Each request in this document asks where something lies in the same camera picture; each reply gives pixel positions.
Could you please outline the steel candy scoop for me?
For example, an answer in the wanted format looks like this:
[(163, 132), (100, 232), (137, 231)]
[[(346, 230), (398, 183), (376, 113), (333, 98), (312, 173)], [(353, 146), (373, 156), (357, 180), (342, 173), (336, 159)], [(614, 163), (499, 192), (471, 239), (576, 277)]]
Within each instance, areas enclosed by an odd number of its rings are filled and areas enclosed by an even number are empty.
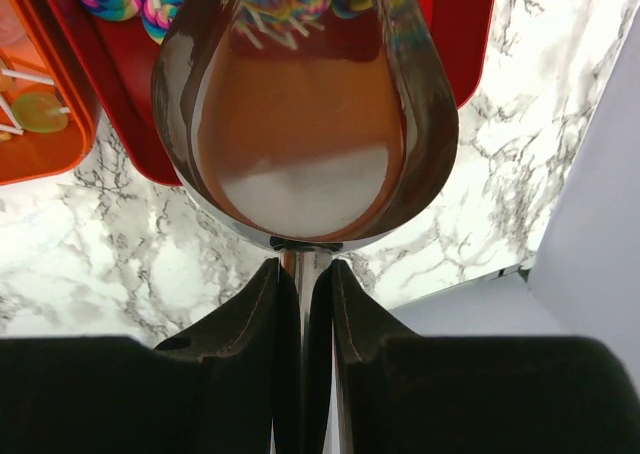
[(151, 99), (191, 198), (273, 250), (293, 281), (297, 453), (322, 453), (316, 282), (424, 211), (456, 157), (456, 101), (420, 3), (184, 0)]

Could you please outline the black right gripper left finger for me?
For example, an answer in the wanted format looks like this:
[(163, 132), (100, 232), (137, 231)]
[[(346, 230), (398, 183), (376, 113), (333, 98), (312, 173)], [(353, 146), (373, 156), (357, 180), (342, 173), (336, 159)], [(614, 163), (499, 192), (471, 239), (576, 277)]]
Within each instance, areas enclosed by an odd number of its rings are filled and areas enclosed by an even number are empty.
[(295, 288), (275, 259), (184, 331), (1, 343), (5, 453), (297, 453)]

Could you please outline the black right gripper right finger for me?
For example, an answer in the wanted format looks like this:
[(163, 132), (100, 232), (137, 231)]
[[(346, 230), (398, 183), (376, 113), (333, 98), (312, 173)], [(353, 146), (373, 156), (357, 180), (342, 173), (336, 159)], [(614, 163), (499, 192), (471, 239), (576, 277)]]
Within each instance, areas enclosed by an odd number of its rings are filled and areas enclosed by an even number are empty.
[(580, 336), (422, 336), (350, 267), (319, 276), (336, 453), (635, 453), (639, 397), (601, 342)]

